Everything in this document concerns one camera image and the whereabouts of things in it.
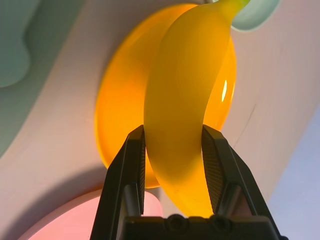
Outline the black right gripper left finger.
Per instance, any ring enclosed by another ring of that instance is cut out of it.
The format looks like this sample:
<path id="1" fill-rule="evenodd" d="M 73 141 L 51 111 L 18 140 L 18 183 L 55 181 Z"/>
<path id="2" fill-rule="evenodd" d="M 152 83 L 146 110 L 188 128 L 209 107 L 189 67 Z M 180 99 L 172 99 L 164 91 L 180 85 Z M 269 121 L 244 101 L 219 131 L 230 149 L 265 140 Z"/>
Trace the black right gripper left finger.
<path id="1" fill-rule="evenodd" d="M 125 217 L 144 213 L 146 143 L 144 126 L 131 131 L 107 169 L 100 195 L 91 240 L 117 238 L 122 204 Z"/>

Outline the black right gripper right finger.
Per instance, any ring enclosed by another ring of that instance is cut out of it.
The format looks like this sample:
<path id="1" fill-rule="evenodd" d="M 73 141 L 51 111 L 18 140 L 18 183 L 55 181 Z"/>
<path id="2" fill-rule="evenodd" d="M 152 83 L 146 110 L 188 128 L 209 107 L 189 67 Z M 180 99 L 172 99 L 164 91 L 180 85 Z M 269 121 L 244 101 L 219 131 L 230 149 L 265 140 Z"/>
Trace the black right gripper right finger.
<path id="1" fill-rule="evenodd" d="M 258 184 L 223 134 L 202 127 L 202 157 L 213 213 L 230 217 L 271 217 Z"/>

